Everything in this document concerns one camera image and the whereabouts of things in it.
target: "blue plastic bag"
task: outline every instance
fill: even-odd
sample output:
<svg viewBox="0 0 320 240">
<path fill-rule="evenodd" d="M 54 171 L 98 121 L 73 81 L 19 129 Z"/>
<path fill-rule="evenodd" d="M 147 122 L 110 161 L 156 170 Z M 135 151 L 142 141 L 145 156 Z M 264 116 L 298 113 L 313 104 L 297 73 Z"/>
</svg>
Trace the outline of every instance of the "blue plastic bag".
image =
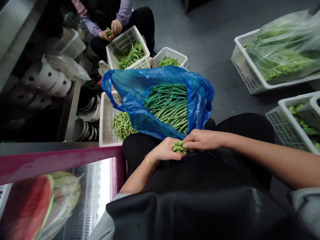
<svg viewBox="0 0 320 240">
<path fill-rule="evenodd" d="M 187 86 L 188 132 L 195 128 L 203 129 L 211 114 L 214 89 L 198 73 L 187 72 L 176 66 L 110 70 L 104 74 L 101 87 L 114 108 L 128 112 L 132 127 L 138 132 L 161 140 L 166 137 L 183 139 L 185 133 L 178 132 L 171 124 L 160 122 L 143 106 L 150 87 L 164 83 L 183 83 Z M 122 98 L 121 106 L 112 97 L 111 84 Z"/>
</svg>

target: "hand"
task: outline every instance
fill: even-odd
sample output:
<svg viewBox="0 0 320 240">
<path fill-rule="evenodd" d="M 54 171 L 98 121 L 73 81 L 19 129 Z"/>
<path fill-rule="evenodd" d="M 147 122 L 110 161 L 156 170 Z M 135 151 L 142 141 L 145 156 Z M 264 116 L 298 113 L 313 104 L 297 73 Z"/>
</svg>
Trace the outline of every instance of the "hand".
<svg viewBox="0 0 320 240">
<path fill-rule="evenodd" d="M 118 35 L 122 32 L 122 24 L 118 19 L 112 21 L 111 31 L 114 35 Z"/>
<path fill-rule="evenodd" d="M 213 150 L 220 147 L 228 147 L 230 134 L 231 133 L 193 129 L 191 133 L 184 138 L 182 147 L 190 151 L 194 149 Z"/>
<path fill-rule="evenodd" d="M 158 146 L 147 154 L 147 159 L 154 164 L 158 164 L 159 160 L 181 160 L 185 155 L 176 153 L 172 150 L 172 144 L 178 139 L 166 137 Z"/>
<path fill-rule="evenodd" d="M 111 42 L 114 38 L 115 38 L 115 34 L 112 33 L 112 35 L 107 36 L 107 33 L 110 32 L 109 30 L 104 30 L 102 32 L 99 32 L 99 37 L 101 39 L 107 40 L 109 42 Z"/>
</svg>

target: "red watermelon flesh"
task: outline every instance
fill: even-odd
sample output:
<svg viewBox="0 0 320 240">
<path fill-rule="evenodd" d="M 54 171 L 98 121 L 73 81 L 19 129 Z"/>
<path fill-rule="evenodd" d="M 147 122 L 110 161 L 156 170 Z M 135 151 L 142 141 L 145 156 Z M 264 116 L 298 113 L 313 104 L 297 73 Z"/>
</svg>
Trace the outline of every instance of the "red watermelon flesh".
<svg viewBox="0 0 320 240">
<path fill-rule="evenodd" d="M 41 230 L 53 201 L 51 175 L 23 180 L 11 188 L 0 229 L 6 240 L 34 240 Z"/>
</svg>

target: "woman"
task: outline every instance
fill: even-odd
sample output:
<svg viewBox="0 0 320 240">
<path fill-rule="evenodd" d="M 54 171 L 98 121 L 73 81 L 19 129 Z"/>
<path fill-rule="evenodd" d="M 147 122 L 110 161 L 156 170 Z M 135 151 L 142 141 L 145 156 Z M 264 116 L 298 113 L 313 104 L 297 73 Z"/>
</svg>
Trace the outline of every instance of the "woman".
<svg viewBox="0 0 320 240">
<path fill-rule="evenodd" d="M 210 120 L 205 129 L 186 136 L 186 156 L 172 151 L 176 139 L 128 136 L 128 179 L 89 239 L 320 237 L 320 156 L 273 144 L 258 114 Z M 269 192 L 271 174 L 295 189 L 298 217 Z"/>
<path fill-rule="evenodd" d="M 106 45 L 133 25 L 144 36 L 151 57 L 154 52 L 154 18 L 149 7 L 132 11 L 133 0 L 71 0 L 87 29 L 95 36 L 92 50 L 107 62 Z"/>
</svg>

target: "black pants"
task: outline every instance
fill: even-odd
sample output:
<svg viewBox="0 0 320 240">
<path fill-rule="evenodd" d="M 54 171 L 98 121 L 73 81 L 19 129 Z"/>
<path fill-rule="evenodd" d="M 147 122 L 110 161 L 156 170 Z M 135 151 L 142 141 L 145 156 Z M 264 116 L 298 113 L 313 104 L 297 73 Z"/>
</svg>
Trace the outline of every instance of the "black pants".
<svg viewBox="0 0 320 240">
<path fill-rule="evenodd" d="M 244 113 L 233 116 L 217 126 L 215 126 L 214 121 L 210 119 L 205 125 L 205 129 L 230 132 L 256 140 L 274 143 L 274 131 L 271 124 L 264 116 L 255 113 Z M 132 134 L 124 140 L 122 151 L 128 162 L 127 177 L 136 170 L 141 161 L 144 160 L 145 155 L 160 142 L 161 140 L 159 139 L 140 133 Z M 229 149 L 216 149 L 211 151 L 210 154 L 214 154 L 215 157 L 225 164 L 253 176 L 264 189 L 270 189 L 271 174 L 246 157 Z"/>
<path fill-rule="evenodd" d="M 123 27 L 122 32 L 128 30 L 135 25 L 140 34 L 144 36 L 147 44 L 147 48 L 152 54 L 154 50 L 154 18 L 152 10 L 149 7 L 142 7 L 134 10 L 130 17 L 130 20 L 126 26 Z M 90 42 L 90 46 L 95 54 L 97 54 L 102 60 L 107 62 L 107 50 L 106 46 L 109 44 L 107 40 L 100 38 L 94 38 Z"/>
</svg>

